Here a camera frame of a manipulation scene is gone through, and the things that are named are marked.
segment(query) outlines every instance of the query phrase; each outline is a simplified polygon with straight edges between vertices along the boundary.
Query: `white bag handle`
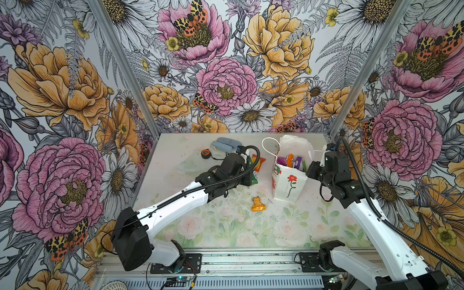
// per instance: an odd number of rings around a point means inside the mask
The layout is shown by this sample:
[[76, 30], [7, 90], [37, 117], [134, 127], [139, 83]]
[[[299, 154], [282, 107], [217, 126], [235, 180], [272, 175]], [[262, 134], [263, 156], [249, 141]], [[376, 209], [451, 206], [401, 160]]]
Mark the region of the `white bag handle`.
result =
[[261, 146], [263, 147], [264, 151], [266, 151], [267, 153], [269, 153], [269, 154], [271, 154], [272, 156], [275, 156], [275, 157], [277, 158], [277, 155], [275, 155], [275, 154], [269, 152], [266, 148], [264, 148], [264, 140], [266, 140], [266, 139], [272, 139], [272, 140], [274, 140], [275, 142], [277, 142], [277, 144], [279, 144], [279, 148], [280, 148], [280, 143], [279, 143], [279, 141], [277, 141], [276, 139], [274, 139], [274, 138], [272, 138], [272, 137], [266, 137], [266, 138], [264, 138], [264, 139], [261, 141]]

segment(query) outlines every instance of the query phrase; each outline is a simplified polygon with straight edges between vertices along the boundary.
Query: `table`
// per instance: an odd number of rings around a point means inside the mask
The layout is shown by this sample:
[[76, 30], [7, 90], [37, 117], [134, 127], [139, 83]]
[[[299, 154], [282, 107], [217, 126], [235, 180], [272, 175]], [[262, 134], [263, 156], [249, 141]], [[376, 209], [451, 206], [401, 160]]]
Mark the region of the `table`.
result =
[[[137, 210], [151, 206], [187, 186], [205, 172], [213, 161], [204, 160], [204, 164], [197, 161], [197, 172], [179, 171], [177, 165], [209, 148], [217, 138], [226, 137], [260, 149], [261, 157], [266, 161], [258, 173], [258, 184], [238, 186], [230, 190], [226, 198], [219, 197], [195, 208], [166, 226], [156, 238], [174, 239], [183, 248], [318, 248], [320, 243], [333, 239], [349, 247], [372, 247], [363, 229], [337, 200], [327, 203], [321, 199], [318, 181], [308, 180], [295, 204], [273, 199], [273, 156], [262, 150], [261, 141], [266, 137], [279, 139], [283, 135], [161, 134], [133, 208]], [[301, 133], [298, 136], [308, 139], [315, 150], [321, 150], [327, 143], [324, 134]], [[316, 159], [320, 158], [321, 153], [316, 152]], [[324, 188], [324, 195], [329, 196], [329, 192]], [[252, 198], [257, 196], [266, 205], [265, 211], [251, 211]]]

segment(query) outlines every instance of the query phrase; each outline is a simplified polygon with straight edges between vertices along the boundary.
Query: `floral wallpaper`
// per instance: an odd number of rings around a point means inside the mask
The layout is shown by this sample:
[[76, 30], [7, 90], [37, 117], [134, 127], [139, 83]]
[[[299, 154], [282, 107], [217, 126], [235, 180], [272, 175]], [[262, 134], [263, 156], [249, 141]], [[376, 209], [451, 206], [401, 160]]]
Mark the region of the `floral wallpaper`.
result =
[[[417, 19], [406, 19], [411, 16]], [[460, 269], [464, 269], [463, 20], [462, 1], [413, 2], [405, 24], [366, 80], [359, 122], [348, 116], [335, 134], [348, 139], [366, 184], [388, 219]], [[448, 266], [410, 246], [447, 275], [450, 289], [464, 289]]]
[[79, 1], [0, 1], [3, 289], [88, 290], [154, 138]]
[[[83, 29], [99, 35], [87, 1], [71, 5]], [[103, 4], [161, 132], [322, 132], [395, 0]], [[406, 15], [402, 31], [418, 16]], [[353, 128], [365, 99], [349, 114]]]

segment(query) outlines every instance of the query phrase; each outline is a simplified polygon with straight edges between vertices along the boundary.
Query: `black and orange round object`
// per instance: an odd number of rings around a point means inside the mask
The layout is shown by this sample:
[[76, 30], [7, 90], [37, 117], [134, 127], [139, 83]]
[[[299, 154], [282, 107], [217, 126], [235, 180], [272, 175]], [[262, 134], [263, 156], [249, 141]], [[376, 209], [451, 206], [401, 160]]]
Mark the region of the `black and orange round object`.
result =
[[201, 157], [203, 159], [208, 159], [211, 157], [211, 151], [209, 151], [208, 149], [205, 149], [201, 152]]

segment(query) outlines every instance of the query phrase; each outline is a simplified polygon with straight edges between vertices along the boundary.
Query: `white paper bag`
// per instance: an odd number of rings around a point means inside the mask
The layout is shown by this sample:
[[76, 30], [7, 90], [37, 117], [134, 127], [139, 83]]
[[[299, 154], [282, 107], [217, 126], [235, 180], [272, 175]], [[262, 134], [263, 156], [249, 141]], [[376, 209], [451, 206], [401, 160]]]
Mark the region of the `white paper bag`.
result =
[[[264, 147], [264, 140], [266, 139], [272, 139], [278, 143], [275, 154], [269, 152]], [[304, 171], [277, 164], [277, 157], [286, 158], [288, 155], [293, 154], [294, 159], [301, 156], [305, 163], [309, 165], [313, 161], [313, 146], [308, 140], [294, 135], [284, 135], [279, 141], [272, 137], [267, 137], [263, 139], [261, 145], [266, 152], [274, 155], [274, 166], [272, 170], [272, 190], [274, 199], [296, 202], [308, 177]]]

